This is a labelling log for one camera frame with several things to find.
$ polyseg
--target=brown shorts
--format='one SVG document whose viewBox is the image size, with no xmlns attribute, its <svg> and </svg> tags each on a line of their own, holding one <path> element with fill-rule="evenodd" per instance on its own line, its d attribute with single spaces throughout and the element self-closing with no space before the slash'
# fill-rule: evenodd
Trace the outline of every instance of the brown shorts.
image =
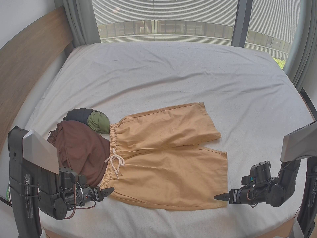
<svg viewBox="0 0 317 238">
<path fill-rule="evenodd" d="M 110 157 L 124 159 L 118 176 L 110 162 L 101 188 L 128 204 L 169 210 L 225 207 L 227 153 L 198 144 L 221 137 L 204 103 L 166 107 L 110 125 Z M 113 159 L 115 169 L 118 159 Z"/>
</svg>

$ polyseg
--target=black baseboard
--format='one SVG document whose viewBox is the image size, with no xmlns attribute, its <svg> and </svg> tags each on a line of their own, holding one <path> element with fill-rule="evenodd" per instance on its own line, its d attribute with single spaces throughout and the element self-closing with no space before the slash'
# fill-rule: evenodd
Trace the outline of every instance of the black baseboard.
<svg viewBox="0 0 317 238">
<path fill-rule="evenodd" d="M 307 106 L 309 107 L 310 112 L 312 113 L 313 117 L 315 118 L 315 120 L 317 120 L 317 111 L 315 109 L 315 106 L 303 88 L 301 89 L 300 94 L 302 95 L 304 101 L 306 102 Z"/>
<path fill-rule="evenodd" d="M 3 203 L 9 205 L 12 207 L 12 205 L 10 204 L 10 202 L 8 200 L 6 200 L 5 198 L 3 198 L 2 196 L 0 196 L 0 201 L 2 201 Z"/>
</svg>

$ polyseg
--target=headboard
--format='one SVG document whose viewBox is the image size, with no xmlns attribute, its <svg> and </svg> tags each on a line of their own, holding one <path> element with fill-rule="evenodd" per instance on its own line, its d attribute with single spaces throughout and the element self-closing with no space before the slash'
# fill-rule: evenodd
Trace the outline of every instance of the headboard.
<svg viewBox="0 0 317 238">
<path fill-rule="evenodd" d="M 0 49 L 0 149 L 28 93 L 73 35 L 64 7 L 39 18 Z"/>
</svg>

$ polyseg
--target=curtain fold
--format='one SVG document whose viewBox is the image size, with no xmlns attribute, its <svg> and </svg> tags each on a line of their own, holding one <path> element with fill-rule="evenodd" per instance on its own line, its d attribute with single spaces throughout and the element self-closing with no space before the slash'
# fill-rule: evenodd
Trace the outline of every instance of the curtain fold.
<svg viewBox="0 0 317 238">
<path fill-rule="evenodd" d="M 299 22 L 284 71 L 299 91 L 317 46 L 317 0 L 301 0 Z"/>
<path fill-rule="evenodd" d="M 72 30 L 74 47 L 98 43 L 100 36 L 91 0 L 54 0 L 55 6 L 64 6 Z"/>
</svg>

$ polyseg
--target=bed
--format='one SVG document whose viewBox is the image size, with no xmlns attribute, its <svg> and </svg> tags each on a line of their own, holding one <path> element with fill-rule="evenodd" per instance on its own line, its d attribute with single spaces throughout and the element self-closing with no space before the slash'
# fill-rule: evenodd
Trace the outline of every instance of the bed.
<svg viewBox="0 0 317 238">
<path fill-rule="evenodd" d="M 73 108 L 100 110 L 115 123 L 125 115 L 198 101 L 222 134 L 204 146 L 228 152 L 229 189 L 239 188 L 241 177 L 260 161 L 271 161 L 276 176 L 283 136 L 312 121 L 291 81 L 266 53 L 192 42 L 121 42 L 74 49 L 26 129 L 47 138 Z M 303 160 L 295 193 L 279 208 L 262 203 L 166 211 L 109 197 L 76 211 L 71 220 L 40 212 L 41 224 L 66 238 L 256 237 L 290 223 L 301 204 L 305 172 Z"/>
</svg>

